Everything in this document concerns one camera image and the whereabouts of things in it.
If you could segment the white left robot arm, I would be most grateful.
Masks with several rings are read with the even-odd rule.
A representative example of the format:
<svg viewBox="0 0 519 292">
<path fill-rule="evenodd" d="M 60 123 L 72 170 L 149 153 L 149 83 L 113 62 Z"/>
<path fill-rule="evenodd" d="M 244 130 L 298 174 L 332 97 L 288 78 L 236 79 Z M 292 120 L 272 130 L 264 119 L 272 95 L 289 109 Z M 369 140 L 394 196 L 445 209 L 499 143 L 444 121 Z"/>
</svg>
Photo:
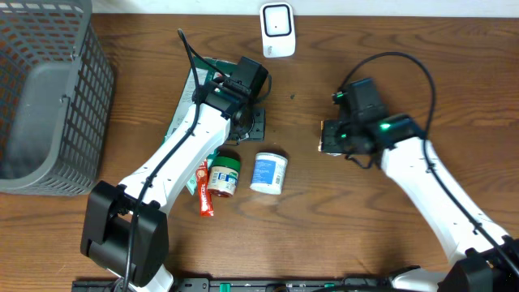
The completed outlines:
<svg viewBox="0 0 519 292">
<path fill-rule="evenodd" d="M 261 100 L 254 86 L 210 82 L 198 87 L 180 126 L 118 185 L 100 181 L 90 193 L 80 251 L 119 277 L 122 291 L 167 291 L 173 277 L 168 215 L 184 185 L 231 135 L 243 137 Z"/>
</svg>

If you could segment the green-lid jar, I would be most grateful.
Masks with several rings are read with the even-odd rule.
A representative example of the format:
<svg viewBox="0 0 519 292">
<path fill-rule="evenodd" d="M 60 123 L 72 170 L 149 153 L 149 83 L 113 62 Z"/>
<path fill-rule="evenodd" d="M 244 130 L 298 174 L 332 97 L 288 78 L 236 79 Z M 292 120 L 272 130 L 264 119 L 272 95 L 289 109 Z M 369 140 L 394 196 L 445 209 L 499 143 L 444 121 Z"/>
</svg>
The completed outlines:
<svg viewBox="0 0 519 292">
<path fill-rule="evenodd" d="M 240 161 L 231 157 L 216 157 L 211 165 L 208 193 L 219 197 L 232 197 L 238 185 Z"/>
</svg>

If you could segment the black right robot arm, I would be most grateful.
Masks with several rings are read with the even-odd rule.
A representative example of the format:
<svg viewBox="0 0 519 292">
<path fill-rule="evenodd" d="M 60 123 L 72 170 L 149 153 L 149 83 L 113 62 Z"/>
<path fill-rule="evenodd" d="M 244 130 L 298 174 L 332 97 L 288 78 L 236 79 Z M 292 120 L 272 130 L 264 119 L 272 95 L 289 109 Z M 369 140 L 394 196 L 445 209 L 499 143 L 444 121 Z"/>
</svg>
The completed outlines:
<svg viewBox="0 0 519 292">
<path fill-rule="evenodd" d="M 468 196 L 411 117 L 325 120 L 319 150 L 351 161 L 358 154 L 371 155 L 373 164 L 407 194 L 443 248 L 448 272 L 404 268 L 387 277 L 386 290 L 518 289 L 518 241 Z"/>
</svg>

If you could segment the red stick sachet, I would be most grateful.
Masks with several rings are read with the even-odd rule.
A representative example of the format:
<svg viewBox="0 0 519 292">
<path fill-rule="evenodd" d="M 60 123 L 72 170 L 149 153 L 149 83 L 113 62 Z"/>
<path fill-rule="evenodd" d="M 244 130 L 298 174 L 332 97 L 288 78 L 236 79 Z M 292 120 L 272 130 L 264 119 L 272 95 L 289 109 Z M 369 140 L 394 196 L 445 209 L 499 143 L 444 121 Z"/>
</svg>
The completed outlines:
<svg viewBox="0 0 519 292">
<path fill-rule="evenodd" d="M 204 160 L 195 172 L 197 193 L 199 195 L 199 212 L 201 217 L 213 217 L 212 198 L 208 193 L 208 163 Z"/>
</svg>

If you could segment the white blue-label tub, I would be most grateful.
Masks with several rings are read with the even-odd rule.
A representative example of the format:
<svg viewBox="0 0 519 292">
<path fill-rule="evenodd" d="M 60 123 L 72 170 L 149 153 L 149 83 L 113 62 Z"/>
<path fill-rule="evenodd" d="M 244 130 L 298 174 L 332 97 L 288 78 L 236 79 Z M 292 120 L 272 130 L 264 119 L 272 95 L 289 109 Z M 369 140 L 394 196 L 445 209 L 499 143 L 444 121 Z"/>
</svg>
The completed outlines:
<svg viewBox="0 0 519 292">
<path fill-rule="evenodd" d="M 288 160 L 271 152 L 255 155 L 255 165 L 250 189 L 263 194 L 280 195 L 285 180 Z"/>
</svg>

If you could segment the orange snack packet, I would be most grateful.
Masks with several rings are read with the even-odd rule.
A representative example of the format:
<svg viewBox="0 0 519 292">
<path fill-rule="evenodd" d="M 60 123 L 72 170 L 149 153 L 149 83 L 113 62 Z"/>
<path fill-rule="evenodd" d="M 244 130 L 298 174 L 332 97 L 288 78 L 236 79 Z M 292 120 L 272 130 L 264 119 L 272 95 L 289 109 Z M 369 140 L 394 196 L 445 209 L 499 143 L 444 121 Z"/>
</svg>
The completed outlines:
<svg viewBox="0 0 519 292">
<path fill-rule="evenodd" d="M 320 122 L 320 141 L 318 146 L 318 151 L 322 152 L 323 147 L 323 133 L 324 133 L 324 120 Z"/>
</svg>

